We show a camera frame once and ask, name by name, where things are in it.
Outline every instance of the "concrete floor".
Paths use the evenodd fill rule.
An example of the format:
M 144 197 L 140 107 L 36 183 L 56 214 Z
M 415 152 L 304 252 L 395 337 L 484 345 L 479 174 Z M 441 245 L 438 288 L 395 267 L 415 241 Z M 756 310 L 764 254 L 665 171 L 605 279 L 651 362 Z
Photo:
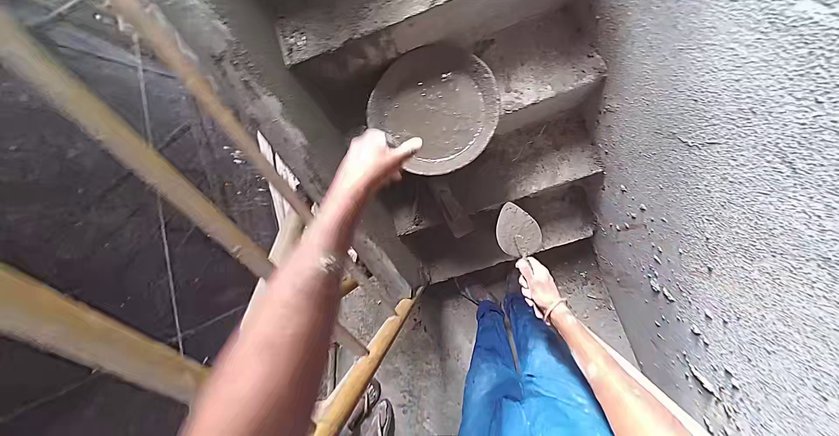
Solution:
M 598 273 L 590 242 L 551 249 L 537 258 L 551 269 L 576 315 L 635 363 Z M 512 266 L 512 262 L 502 263 L 479 271 L 476 277 L 502 298 L 504 277 Z M 377 374 L 383 397 L 393 403 L 398 434 L 457 433 L 477 328 L 475 312 L 475 305 L 460 296 L 454 280 L 426 289 Z M 344 299 L 341 320 L 357 336 L 368 340 L 387 314 L 358 289 Z M 351 356 L 341 353 L 339 375 L 350 364 Z

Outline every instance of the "concrete wall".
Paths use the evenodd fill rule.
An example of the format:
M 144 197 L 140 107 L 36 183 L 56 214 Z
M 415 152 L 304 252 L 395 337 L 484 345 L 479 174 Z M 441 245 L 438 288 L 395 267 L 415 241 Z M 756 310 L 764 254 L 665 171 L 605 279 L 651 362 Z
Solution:
M 717 431 L 839 433 L 839 0 L 596 12 L 596 249 L 644 372 Z

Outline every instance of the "trowel blade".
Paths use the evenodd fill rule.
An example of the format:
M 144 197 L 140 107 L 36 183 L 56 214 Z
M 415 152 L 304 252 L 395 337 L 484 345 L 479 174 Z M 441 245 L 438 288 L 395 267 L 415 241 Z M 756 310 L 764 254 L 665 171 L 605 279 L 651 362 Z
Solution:
M 526 257 L 542 246 L 542 229 L 527 212 L 508 202 L 498 215 L 495 238 L 505 253 L 514 257 Z

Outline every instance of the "leg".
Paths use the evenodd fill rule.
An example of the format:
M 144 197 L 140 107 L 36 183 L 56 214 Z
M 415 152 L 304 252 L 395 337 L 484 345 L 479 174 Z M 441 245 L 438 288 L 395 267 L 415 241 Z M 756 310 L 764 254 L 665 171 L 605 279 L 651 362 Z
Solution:
M 612 434 L 560 335 L 536 318 L 520 293 L 508 292 L 504 308 L 513 325 L 524 413 L 532 434 Z
M 495 302 L 477 308 L 477 335 L 463 389 L 461 436 L 524 434 L 522 388 L 513 361 L 504 314 Z

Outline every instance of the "stair step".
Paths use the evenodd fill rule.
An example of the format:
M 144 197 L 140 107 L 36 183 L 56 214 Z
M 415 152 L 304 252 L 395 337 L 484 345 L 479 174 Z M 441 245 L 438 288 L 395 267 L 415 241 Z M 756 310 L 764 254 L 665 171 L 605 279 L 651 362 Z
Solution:
M 280 0 L 288 66 L 349 80 L 433 42 L 469 45 L 567 0 Z
M 468 166 L 442 176 L 468 215 L 601 173 L 583 120 L 557 120 L 498 136 Z M 389 192 L 398 235 L 443 224 L 423 176 L 406 176 Z
M 558 10 L 501 30 L 474 48 L 492 69 L 501 95 L 497 135 L 573 109 L 606 77 L 606 63 Z
M 593 215 L 582 187 L 561 187 L 516 202 L 539 223 L 542 248 L 552 249 L 591 237 Z M 456 239 L 445 225 L 402 238 L 404 244 L 428 268 L 431 283 L 462 276 L 515 259 L 498 247 L 495 223 L 498 209 L 472 217 L 475 230 Z

